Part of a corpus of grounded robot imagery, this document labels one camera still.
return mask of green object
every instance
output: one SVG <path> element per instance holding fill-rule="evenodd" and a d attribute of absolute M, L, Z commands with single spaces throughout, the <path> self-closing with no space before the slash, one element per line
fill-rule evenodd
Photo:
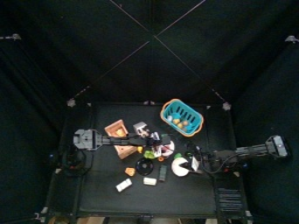
<path fill-rule="evenodd" d="M 176 153 L 174 156 L 173 156 L 173 159 L 181 158 L 181 157 L 182 157 L 182 154 L 181 153 Z"/>
<path fill-rule="evenodd" d="M 150 150 L 144 152 L 144 158 L 154 159 L 154 153 Z"/>

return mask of black table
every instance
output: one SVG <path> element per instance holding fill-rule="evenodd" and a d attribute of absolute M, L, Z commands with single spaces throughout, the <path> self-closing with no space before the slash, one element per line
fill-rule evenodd
<path fill-rule="evenodd" d="M 192 137 L 182 136 L 164 123 L 160 118 L 162 105 L 92 103 L 90 107 L 76 106 L 69 109 L 60 148 L 72 143 L 77 129 L 96 129 L 105 135 L 104 128 L 122 119 L 128 132 L 133 133 L 133 124 L 144 122 L 150 131 L 170 134 L 174 153 L 185 152 L 186 143 L 198 145 L 204 151 L 234 150 L 229 112 L 221 105 L 189 106 L 204 117 L 201 131 Z M 47 198 L 47 207 L 53 213 L 76 216 L 216 216 L 213 180 L 205 173 L 189 173 L 185 177 L 174 176 L 170 169 L 174 153 L 162 162 L 153 161 L 153 172 L 148 178 L 157 179 L 160 165 L 168 167 L 165 182 L 157 182 L 156 186 L 144 185 L 144 177 L 138 174 L 133 177 L 125 175 L 125 168 L 134 167 L 136 160 L 142 154 L 134 152 L 121 160 L 113 146 L 101 146 L 97 151 L 86 152 L 89 163 L 92 153 L 90 170 L 82 178 L 68 178 L 61 173 L 53 174 Z M 133 184 L 118 192 L 116 185 L 126 178 L 130 178 Z"/>

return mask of yellow object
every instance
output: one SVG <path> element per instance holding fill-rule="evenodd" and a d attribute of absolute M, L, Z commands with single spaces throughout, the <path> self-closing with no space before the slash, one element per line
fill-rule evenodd
<path fill-rule="evenodd" d="M 116 134 L 117 134 L 120 137 L 124 137 L 124 136 L 126 135 L 122 129 L 118 129 L 118 130 L 116 131 Z"/>
<path fill-rule="evenodd" d="M 126 174 L 128 176 L 133 177 L 134 174 L 136 174 L 136 169 L 134 169 L 134 168 L 129 168 L 129 167 L 126 167 L 126 168 L 125 168 L 125 174 Z"/>
<path fill-rule="evenodd" d="M 177 128 L 181 129 L 182 128 L 182 124 L 178 122 L 177 123 Z"/>
<path fill-rule="evenodd" d="M 172 123 L 177 124 L 180 122 L 180 119 L 172 119 Z"/>
<path fill-rule="evenodd" d="M 136 150 L 137 150 L 138 153 L 142 153 L 142 149 L 144 149 L 142 146 L 137 146 L 137 147 L 136 147 Z"/>
<path fill-rule="evenodd" d="M 182 122 L 181 122 L 181 125 L 182 125 L 182 126 L 186 126 L 188 124 L 189 124 L 188 121 L 182 121 Z"/>

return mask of white block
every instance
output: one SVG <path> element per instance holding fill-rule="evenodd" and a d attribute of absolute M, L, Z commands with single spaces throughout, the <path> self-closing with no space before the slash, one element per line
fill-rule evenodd
<path fill-rule="evenodd" d="M 156 178 L 144 178 L 144 184 L 148 186 L 156 185 Z"/>
<path fill-rule="evenodd" d="M 132 181 L 128 178 L 126 180 L 124 180 L 117 186 L 116 189 L 118 192 L 122 192 L 129 186 L 132 185 Z"/>

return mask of cable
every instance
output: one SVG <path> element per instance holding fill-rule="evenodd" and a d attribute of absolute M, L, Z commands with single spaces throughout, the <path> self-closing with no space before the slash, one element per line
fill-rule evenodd
<path fill-rule="evenodd" d="M 201 151 L 200 151 L 200 150 L 198 150 L 198 153 L 200 153 L 200 167 L 201 167 L 201 169 L 202 169 L 206 173 L 209 173 L 209 174 L 217 173 L 217 172 L 220 171 L 220 169 L 222 168 L 224 164 L 225 164 L 233 157 L 237 157 L 237 156 L 238 156 L 238 154 L 234 154 L 234 155 L 226 157 L 226 159 L 222 161 L 222 163 L 221 163 L 218 169 L 217 169 L 216 171 L 208 171 L 208 170 L 205 169 L 205 167 L 204 167 L 204 164 L 202 164 L 202 156 L 201 156 Z"/>

